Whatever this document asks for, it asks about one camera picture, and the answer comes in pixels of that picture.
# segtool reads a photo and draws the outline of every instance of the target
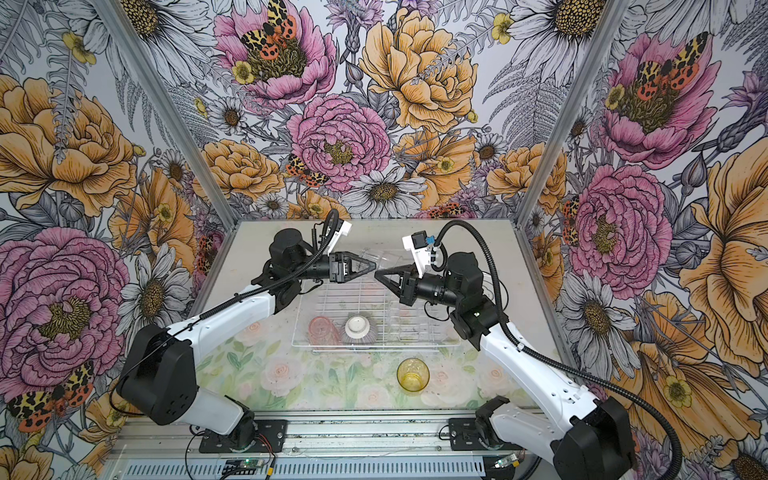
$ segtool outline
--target wire dish rack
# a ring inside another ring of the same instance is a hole
[[[374,260],[379,268],[411,263],[391,253],[364,251],[361,257]],[[385,349],[388,351],[433,351],[454,347],[460,339],[450,321],[430,319],[424,302],[402,305],[397,297],[373,278],[373,272],[347,283],[324,283],[299,297],[299,312],[293,330],[293,345],[321,352],[349,352]],[[427,306],[430,315],[447,319],[445,307]],[[373,343],[345,344],[342,332],[346,321],[355,315],[367,318],[376,332]],[[315,318],[321,320],[313,323]]]

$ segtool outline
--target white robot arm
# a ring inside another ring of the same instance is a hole
[[[182,421],[225,435],[236,448],[247,447],[255,434],[253,413],[234,399],[199,387],[195,366],[242,329],[288,306],[300,293],[302,280],[345,283],[376,268],[353,253],[331,251],[351,227],[337,213],[334,217],[323,225],[319,246],[306,243],[293,228],[278,232],[262,274],[233,299],[166,329],[154,324],[141,329],[117,392],[158,425]]]

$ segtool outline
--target flower bud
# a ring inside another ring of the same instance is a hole
[[[397,105],[397,103],[390,101],[388,104],[384,105],[384,108],[382,109],[382,116],[384,118],[394,120],[400,116],[400,106]]]
[[[707,181],[707,164],[704,163],[704,155],[699,153],[680,174],[680,182],[683,184],[683,195],[688,196],[694,188],[701,187]]]
[[[694,242],[684,242],[674,252],[681,267],[692,270],[701,263],[701,249]]]
[[[67,222],[74,223],[85,215],[85,206],[80,200],[67,197],[61,201],[58,212]]]
[[[362,80],[362,70],[353,63],[346,63],[346,80],[350,84],[356,84]]]

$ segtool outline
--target yellow peony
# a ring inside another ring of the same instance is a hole
[[[26,194],[16,204],[26,208],[46,189],[64,191],[97,217],[116,195],[136,187],[134,146],[96,98],[76,92],[80,104],[60,163],[51,100],[60,93],[41,78],[28,78],[22,87],[0,75],[0,192]]]
[[[301,212],[306,212],[310,218],[325,220],[332,208],[339,211],[339,219],[349,220],[349,212],[333,197],[319,195],[314,190],[307,190],[306,194],[299,195],[298,199]]]
[[[236,192],[255,201],[264,194],[285,187],[277,162],[265,157],[245,141],[237,143],[224,139],[211,142],[203,146],[203,155],[216,183],[227,198]],[[197,178],[192,186],[197,195],[207,198]]]
[[[712,229],[710,252],[680,271],[690,305],[707,318],[718,356],[760,374],[768,359],[768,138],[710,168],[709,208],[691,204]]]
[[[530,149],[521,147],[499,158],[502,168],[488,173],[488,192],[491,195],[504,194],[505,197],[525,192],[541,161],[544,147],[544,142],[541,142]],[[565,153],[561,151],[538,199],[539,205],[547,215],[553,215],[557,211],[565,196],[565,165]]]
[[[142,178],[141,192],[121,196],[114,214],[109,217],[112,246],[130,253],[147,250],[149,257],[160,251],[163,243],[176,247],[176,259],[184,268],[194,270],[197,241],[194,237],[192,210],[184,198],[171,187],[159,168],[152,178]]]
[[[647,291],[640,299],[638,322],[646,332],[642,340],[631,343],[641,367],[634,378],[622,374],[616,382],[653,405],[680,436],[683,454],[688,457],[720,435],[725,445],[715,459],[724,467],[738,455],[737,441],[760,434],[760,423],[751,420],[752,411],[729,395],[732,389],[720,365],[707,362],[712,343],[704,335],[704,325],[672,293]],[[678,327],[670,321],[680,322]],[[746,385],[735,380],[736,387]],[[645,410],[622,396],[616,396],[629,411],[633,427],[648,432],[659,442],[667,434]]]
[[[472,166],[480,165],[475,138],[471,135],[461,140],[457,138],[446,135],[439,139],[434,132],[417,131],[403,135],[392,147],[405,163],[416,164],[412,177],[426,179],[427,188],[419,193],[424,196],[422,210],[447,202],[462,189],[459,182],[469,184]]]
[[[549,293],[549,300],[554,302],[560,296],[563,287],[564,261],[561,253],[561,238],[542,233],[531,242],[533,256],[538,265],[538,271],[544,279],[544,285]]]
[[[470,64],[468,57],[438,74],[425,73],[451,46],[453,34],[435,30],[434,22],[418,10],[408,14],[401,8],[394,33],[382,23],[368,31],[360,67],[377,83],[371,90],[395,95],[400,103],[397,123],[401,127],[445,133],[472,109],[477,64]]]

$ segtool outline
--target pink peony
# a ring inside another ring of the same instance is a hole
[[[638,165],[599,167],[579,196],[574,270],[609,284],[622,300],[642,293],[667,260],[672,227],[659,182]]]
[[[637,96],[641,83],[637,68],[644,61],[664,65],[675,58],[685,44],[672,40],[659,43],[642,34],[619,61],[619,71],[608,79],[611,87],[605,109],[591,127],[593,140],[608,151],[616,151],[628,162],[643,162],[651,170],[666,167],[686,151],[707,129],[716,108],[707,108],[712,97],[720,62],[709,65],[712,40],[709,37],[697,64],[699,71],[681,90],[661,87],[648,100]]]
[[[389,137],[379,114],[332,94],[312,100],[286,125],[293,154],[310,170],[325,174],[325,186],[346,192],[349,182],[389,162]]]
[[[48,228],[0,246],[0,394],[51,391],[88,360],[100,375],[123,347],[115,334],[128,268],[85,232]]]
[[[306,7],[301,13],[286,0],[288,15],[296,19],[296,38],[280,48],[273,60],[249,55],[240,37],[252,30],[262,30],[267,21],[267,8],[254,13],[247,8],[245,16],[232,12],[232,17],[218,15],[214,20],[216,48],[223,52],[219,63],[233,71],[235,85],[247,90],[246,108],[256,113],[279,109],[288,104],[308,101],[316,94],[329,91],[336,79],[336,46],[331,34],[323,37]]]

